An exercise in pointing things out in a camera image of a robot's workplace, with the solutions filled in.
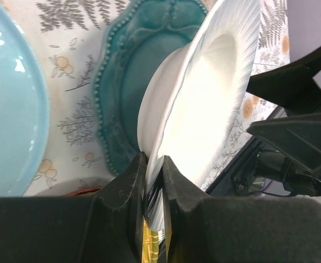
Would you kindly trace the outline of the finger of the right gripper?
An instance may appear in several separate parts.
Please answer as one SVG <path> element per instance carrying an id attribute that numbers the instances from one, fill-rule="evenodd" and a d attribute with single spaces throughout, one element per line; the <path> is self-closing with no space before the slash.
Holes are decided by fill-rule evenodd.
<path id="1" fill-rule="evenodd" d="M 321 71 L 321 46 L 280 68 L 250 77 L 247 92 L 288 110 L 321 108 L 321 88 L 313 77 Z"/>
<path id="2" fill-rule="evenodd" d="M 321 113 L 253 122 L 247 132 L 308 171 L 321 167 Z"/>

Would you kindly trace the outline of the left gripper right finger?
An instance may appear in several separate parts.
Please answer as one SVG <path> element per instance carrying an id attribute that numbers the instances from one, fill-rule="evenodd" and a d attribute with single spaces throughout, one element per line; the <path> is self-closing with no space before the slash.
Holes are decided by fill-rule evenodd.
<path id="1" fill-rule="evenodd" d="M 162 166 L 168 262 L 321 262 L 321 204 L 311 198 L 211 197 Z"/>

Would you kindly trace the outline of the teal embossed plate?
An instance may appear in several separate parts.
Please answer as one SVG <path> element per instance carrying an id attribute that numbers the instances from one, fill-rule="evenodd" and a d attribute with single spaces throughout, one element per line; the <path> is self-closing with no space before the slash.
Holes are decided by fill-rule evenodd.
<path id="1" fill-rule="evenodd" d="M 192 41 L 206 14 L 201 1 L 131 1 L 107 27 L 91 90 L 95 137 L 113 175 L 139 152 L 138 112 L 153 74 Z"/>

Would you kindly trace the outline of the white ribbed deep plate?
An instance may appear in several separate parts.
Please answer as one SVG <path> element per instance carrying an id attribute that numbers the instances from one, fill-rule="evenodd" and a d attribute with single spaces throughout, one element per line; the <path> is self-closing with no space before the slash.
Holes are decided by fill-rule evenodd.
<path id="1" fill-rule="evenodd" d="M 165 157 L 202 186 L 228 140 L 250 80 L 260 15 L 259 1 L 217 1 L 193 40 L 153 74 L 137 124 L 138 146 L 148 159 L 144 214 L 152 231 L 164 228 L 157 179 Z"/>

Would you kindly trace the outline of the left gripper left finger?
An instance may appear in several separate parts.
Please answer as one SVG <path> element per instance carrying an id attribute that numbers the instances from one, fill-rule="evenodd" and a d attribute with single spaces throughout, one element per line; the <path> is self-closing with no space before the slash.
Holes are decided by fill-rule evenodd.
<path id="1" fill-rule="evenodd" d="M 0 198 L 0 262 L 141 262 L 146 167 L 90 196 Z"/>

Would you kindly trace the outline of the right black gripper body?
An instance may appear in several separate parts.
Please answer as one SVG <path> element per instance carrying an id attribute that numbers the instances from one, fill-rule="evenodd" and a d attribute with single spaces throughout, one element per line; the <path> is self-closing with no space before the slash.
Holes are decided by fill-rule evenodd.
<path id="1" fill-rule="evenodd" d="M 291 196 L 321 196 L 321 167 L 308 171 L 279 150 L 261 152 L 257 158 L 256 171 L 264 178 L 282 183 Z"/>

